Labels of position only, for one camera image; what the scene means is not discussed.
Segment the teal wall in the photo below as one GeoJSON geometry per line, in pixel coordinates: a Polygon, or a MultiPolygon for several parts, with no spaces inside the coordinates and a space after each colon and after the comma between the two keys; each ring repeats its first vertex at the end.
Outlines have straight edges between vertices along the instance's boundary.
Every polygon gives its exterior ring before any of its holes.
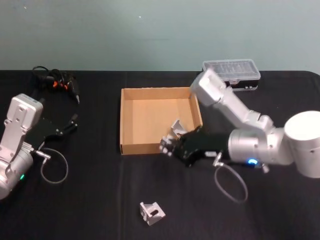
{"type": "Polygon", "coordinates": [[[0,0],[0,69],[184,71],[253,59],[320,74],[319,0],[0,0]]]}

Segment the blue led light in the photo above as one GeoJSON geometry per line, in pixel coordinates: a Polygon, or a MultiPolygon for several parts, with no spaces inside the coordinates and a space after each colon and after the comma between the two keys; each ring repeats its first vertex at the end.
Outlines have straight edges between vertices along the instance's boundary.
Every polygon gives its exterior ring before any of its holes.
{"type": "Polygon", "coordinates": [[[258,161],[255,160],[254,158],[250,158],[250,159],[248,160],[248,164],[257,165],[257,164],[258,164],[258,161]]]}

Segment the open cardboard box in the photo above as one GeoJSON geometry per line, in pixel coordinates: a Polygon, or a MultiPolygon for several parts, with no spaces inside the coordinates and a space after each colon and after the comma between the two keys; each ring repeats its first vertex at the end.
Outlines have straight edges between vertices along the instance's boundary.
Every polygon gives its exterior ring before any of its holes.
{"type": "Polygon", "coordinates": [[[122,89],[121,154],[160,153],[160,141],[177,119],[187,131],[203,124],[197,97],[189,87],[122,89]]]}

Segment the white cable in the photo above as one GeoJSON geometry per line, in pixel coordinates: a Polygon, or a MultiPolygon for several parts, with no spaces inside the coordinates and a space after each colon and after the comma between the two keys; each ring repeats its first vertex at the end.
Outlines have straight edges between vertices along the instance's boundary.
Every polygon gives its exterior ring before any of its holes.
{"type": "Polygon", "coordinates": [[[216,184],[216,186],[220,189],[220,191],[226,195],[230,200],[234,201],[237,204],[243,204],[244,202],[247,201],[248,199],[248,187],[245,183],[245,181],[243,180],[243,178],[230,166],[226,165],[226,164],[221,164],[217,167],[217,169],[215,170],[214,173],[214,182],[216,184]],[[218,181],[218,171],[221,168],[226,168],[228,169],[241,183],[241,185],[243,186],[243,190],[244,190],[244,199],[236,199],[234,196],[231,196],[230,193],[228,193],[219,183],[218,181]]]}
{"type": "Polygon", "coordinates": [[[55,152],[55,153],[59,154],[59,155],[62,157],[63,161],[65,162],[65,166],[66,166],[65,175],[64,175],[64,177],[63,177],[60,181],[50,181],[50,180],[47,179],[47,178],[45,177],[45,175],[44,175],[44,167],[45,167],[45,164],[46,164],[46,162],[47,162],[47,160],[45,159],[45,160],[42,162],[41,169],[40,169],[41,177],[43,178],[43,180],[45,180],[45,181],[46,181],[47,183],[49,183],[49,184],[60,184],[60,183],[62,183],[64,180],[67,179],[68,174],[69,174],[69,165],[68,165],[67,159],[65,158],[65,156],[64,156],[61,152],[59,152],[59,151],[57,151],[57,150],[55,150],[55,149],[48,148],[48,147],[43,147],[43,148],[41,148],[41,150],[52,151],[52,152],[55,152]]]}

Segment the black table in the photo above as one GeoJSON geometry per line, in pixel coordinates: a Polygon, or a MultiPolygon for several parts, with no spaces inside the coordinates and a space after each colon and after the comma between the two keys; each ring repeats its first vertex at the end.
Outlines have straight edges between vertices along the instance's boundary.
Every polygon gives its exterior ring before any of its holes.
{"type": "MultiPolygon", "coordinates": [[[[161,154],[120,155],[121,88],[189,86],[196,72],[75,75],[79,106],[64,93],[39,96],[46,99],[43,116],[57,124],[79,114],[78,131],[49,144],[68,159],[68,179],[61,185],[45,183],[36,158],[25,179],[0,202],[1,240],[320,239],[320,180],[300,175],[294,164],[273,166],[268,174],[236,168],[249,189],[248,202],[239,205],[218,190],[209,161],[185,168],[161,154]],[[149,227],[139,215],[140,202],[158,202],[166,217],[149,227]]],[[[30,91],[29,77],[28,71],[0,71],[0,119],[13,96],[30,91]]],[[[262,71],[256,91],[237,95],[281,127],[296,113],[320,111],[320,77],[307,71],[262,71]]],[[[210,131],[233,129],[220,113],[200,110],[210,131]]],[[[221,181],[230,191],[239,190],[229,175],[221,181]]]]}

